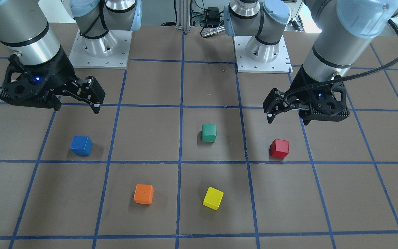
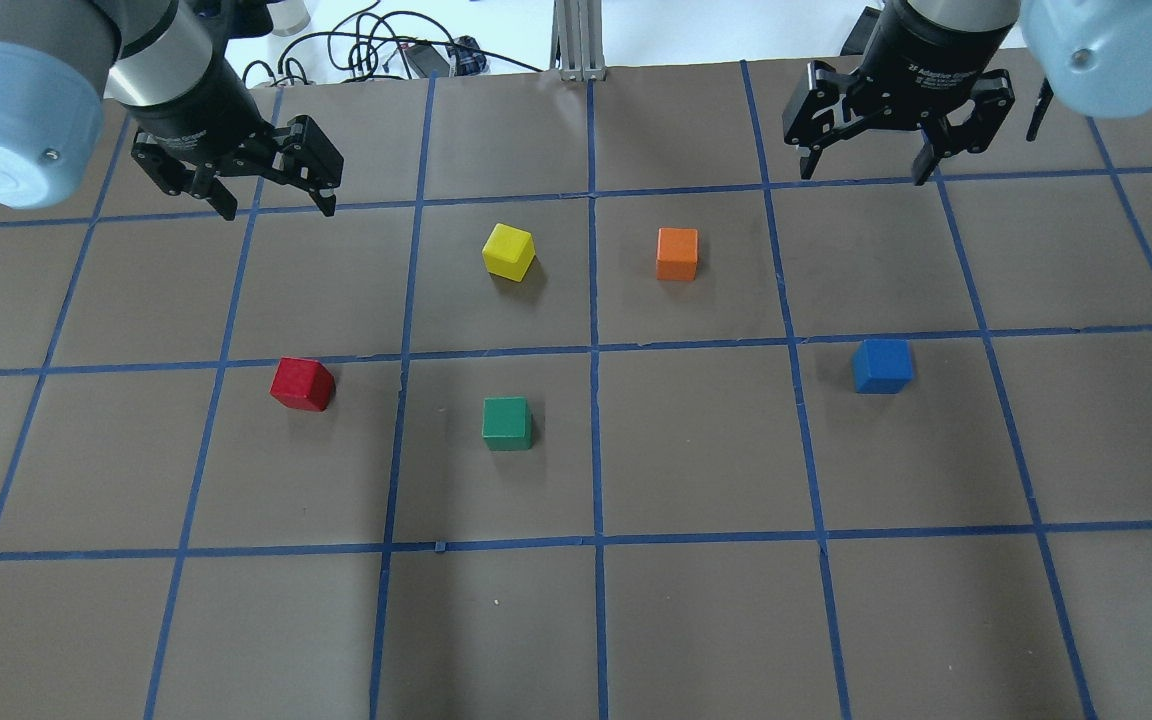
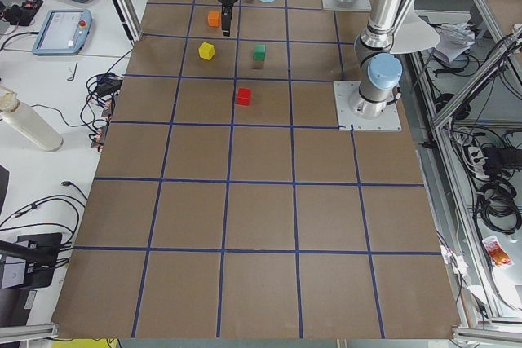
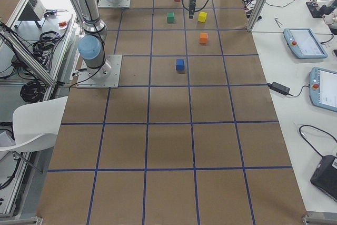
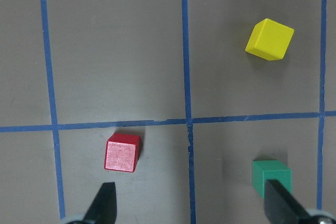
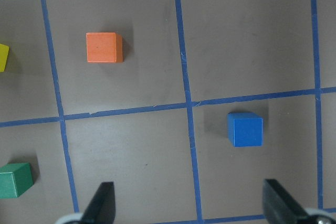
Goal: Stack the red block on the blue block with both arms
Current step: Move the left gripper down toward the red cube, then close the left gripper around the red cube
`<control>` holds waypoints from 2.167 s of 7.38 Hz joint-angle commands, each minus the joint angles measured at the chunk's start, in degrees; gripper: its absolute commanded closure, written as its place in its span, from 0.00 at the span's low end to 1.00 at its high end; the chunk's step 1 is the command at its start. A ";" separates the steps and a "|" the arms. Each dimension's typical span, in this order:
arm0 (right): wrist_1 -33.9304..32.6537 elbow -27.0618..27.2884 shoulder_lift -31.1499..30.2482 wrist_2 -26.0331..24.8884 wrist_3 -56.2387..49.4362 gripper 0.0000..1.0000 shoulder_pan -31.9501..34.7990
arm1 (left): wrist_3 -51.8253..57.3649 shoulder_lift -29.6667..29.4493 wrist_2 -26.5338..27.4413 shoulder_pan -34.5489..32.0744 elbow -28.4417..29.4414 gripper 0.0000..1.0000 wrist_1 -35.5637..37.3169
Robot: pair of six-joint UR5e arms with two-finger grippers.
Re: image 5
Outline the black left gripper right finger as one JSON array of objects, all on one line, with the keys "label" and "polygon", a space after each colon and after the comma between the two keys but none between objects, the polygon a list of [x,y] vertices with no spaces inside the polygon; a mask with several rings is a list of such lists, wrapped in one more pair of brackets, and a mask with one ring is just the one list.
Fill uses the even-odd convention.
[{"label": "black left gripper right finger", "polygon": [[315,218],[275,179],[265,181],[264,212],[272,224],[315,223]]}]

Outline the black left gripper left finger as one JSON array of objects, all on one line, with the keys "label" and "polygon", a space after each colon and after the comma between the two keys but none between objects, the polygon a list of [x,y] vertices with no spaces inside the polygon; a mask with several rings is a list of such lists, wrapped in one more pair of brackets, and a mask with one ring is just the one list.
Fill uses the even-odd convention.
[{"label": "black left gripper left finger", "polygon": [[117,196],[115,183],[103,183],[84,215],[83,223],[115,223]]}]

